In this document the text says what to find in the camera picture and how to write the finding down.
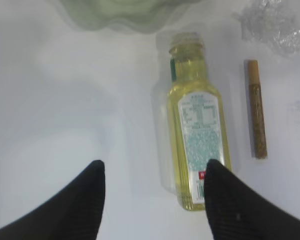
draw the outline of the red logo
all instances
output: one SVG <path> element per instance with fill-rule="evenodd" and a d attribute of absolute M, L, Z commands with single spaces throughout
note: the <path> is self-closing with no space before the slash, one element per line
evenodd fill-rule
<path fill-rule="evenodd" d="M 199 179 L 204 180 L 206 178 L 206 171 L 200 171 L 199 172 Z"/>

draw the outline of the white table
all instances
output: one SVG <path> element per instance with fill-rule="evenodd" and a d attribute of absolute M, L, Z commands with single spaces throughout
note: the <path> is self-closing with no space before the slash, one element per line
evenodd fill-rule
<path fill-rule="evenodd" d="M 283 58 L 242 41 L 234 13 L 245 3 L 201 2 L 160 31 L 204 30 L 234 173 L 300 218 L 300 54 Z M 186 212 L 160 182 L 152 93 L 169 76 L 169 63 L 158 59 L 161 35 L 116 29 L 79 31 L 46 1 L 0 0 L 0 227 L 101 159 L 106 202 L 98 239 L 212 239 L 205 212 Z M 259 60 L 266 161 L 251 157 L 245 59 Z"/>

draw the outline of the plastic bottle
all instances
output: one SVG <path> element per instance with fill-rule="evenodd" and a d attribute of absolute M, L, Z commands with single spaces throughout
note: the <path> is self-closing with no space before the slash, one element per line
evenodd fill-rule
<path fill-rule="evenodd" d="M 174 74 L 167 110 L 177 198 L 184 209 L 200 211 L 208 161 L 231 169 L 222 97 L 208 80 L 197 33 L 175 35 L 169 52 Z"/>

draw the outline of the plastic wrap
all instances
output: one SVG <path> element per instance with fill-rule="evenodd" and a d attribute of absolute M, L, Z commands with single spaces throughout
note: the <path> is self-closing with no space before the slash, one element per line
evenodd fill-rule
<path fill-rule="evenodd" d="M 265 43 L 281 55 L 300 51 L 300 27 L 284 0 L 255 0 L 240 21 L 244 40 Z"/>

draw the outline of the bottle label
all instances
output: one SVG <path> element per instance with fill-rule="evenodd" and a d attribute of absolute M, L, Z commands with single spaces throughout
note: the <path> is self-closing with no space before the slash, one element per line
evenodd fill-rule
<path fill-rule="evenodd" d="M 208 161 L 224 163 L 218 98 L 208 92 L 192 92 L 179 100 L 178 110 L 192 202 L 203 204 Z"/>

